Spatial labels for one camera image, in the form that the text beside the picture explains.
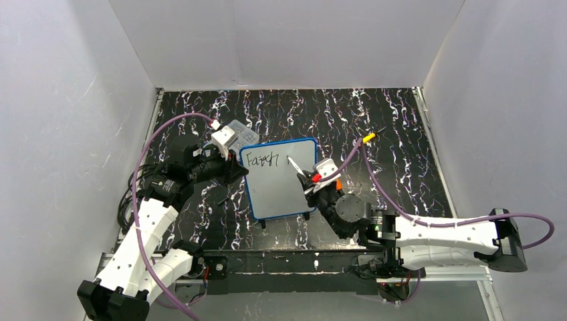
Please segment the white marker pen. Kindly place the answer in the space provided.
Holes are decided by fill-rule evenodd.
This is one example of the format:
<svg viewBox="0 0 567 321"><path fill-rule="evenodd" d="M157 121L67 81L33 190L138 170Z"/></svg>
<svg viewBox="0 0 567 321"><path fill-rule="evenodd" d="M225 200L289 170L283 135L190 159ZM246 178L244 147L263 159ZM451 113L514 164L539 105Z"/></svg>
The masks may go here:
<svg viewBox="0 0 567 321"><path fill-rule="evenodd" d="M297 172L297 174L301 175L301 176L305 176L303 170L297 165L297 163L292 159L292 157L287 156L287 160L289 162L289 164L293 167L293 169Z"/></svg>

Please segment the blue framed whiteboard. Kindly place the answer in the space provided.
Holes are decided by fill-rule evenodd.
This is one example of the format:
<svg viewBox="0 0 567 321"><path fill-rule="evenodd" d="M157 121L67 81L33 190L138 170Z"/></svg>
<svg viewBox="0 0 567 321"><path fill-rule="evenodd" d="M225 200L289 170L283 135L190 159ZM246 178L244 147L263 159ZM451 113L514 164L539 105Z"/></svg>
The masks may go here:
<svg viewBox="0 0 567 321"><path fill-rule="evenodd" d="M299 138L245 146L239 151L241 164L249 171L245 187L256 220L311 213L297 170L310 170L318 162L318 143Z"/></svg>

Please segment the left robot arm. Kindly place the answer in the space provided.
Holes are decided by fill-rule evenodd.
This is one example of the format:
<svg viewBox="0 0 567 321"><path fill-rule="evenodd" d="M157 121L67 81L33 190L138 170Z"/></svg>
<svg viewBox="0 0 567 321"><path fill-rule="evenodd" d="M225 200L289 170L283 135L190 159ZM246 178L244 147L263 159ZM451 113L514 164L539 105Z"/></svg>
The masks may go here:
<svg viewBox="0 0 567 321"><path fill-rule="evenodd" d="M157 263L149 259L165 231L194 192L195 184L217 181L229 185L248 173L238 159L243 146L238 134L216 132L204 146L178 141L141 191L138 222L94 280L84 280L77 291L91 320L146 320L150 306L164 288L205 264L195 265L203 249L193 241L178 241Z"/></svg>

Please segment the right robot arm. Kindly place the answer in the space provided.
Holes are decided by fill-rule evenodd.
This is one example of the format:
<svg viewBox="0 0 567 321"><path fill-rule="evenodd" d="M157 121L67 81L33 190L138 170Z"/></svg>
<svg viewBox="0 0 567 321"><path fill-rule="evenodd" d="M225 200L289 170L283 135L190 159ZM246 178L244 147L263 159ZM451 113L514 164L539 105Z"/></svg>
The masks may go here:
<svg viewBox="0 0 567 321"><path fill-rule="evenodd" d="M318 174L297 178L308 205L315 207L340 239L378 252L377 274L417 272L430 266L483 265L497 272L527 271L516 222L491 214L479 222L442 217L403 217L380 210L346 194L337 182L321 182Z"/></svg>

